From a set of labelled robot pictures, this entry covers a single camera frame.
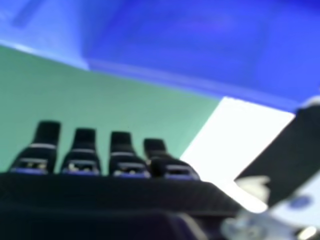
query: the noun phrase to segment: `green table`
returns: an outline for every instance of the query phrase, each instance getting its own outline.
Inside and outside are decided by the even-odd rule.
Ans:
[[[58,167],[77,127],[97,129],[105,173],[111,131],[132,132],[140,154],[144,138],[163,138],[179,157],[219,103],[7,48],[0,48],[0,76],[0,171],[31,141],[39,120],[62,122]]]

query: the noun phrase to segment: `blue container wall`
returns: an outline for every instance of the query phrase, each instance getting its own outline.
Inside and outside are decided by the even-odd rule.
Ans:
[[[293,111],[319,93],[316,0],[6,0],[0,44]]]

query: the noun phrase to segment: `blue plastic container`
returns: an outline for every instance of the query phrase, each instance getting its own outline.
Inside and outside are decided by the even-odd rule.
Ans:
[[[316,0],[3,0],[0,43],[286,111],[319,93]]]

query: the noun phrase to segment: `blue circle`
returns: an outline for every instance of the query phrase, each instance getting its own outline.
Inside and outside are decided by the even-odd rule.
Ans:
[[[311,197],[307,195],[300,195],[300,196],[294,197],[290,201],[289,206],[292,209],[302,209],[302,208],[308,207],[310,204],[311,204]]]

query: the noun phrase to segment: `blue bin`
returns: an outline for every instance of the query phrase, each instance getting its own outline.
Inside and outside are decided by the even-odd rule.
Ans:
[[[3,0],[0,43],[293,111],[319,93],[316,0]]]

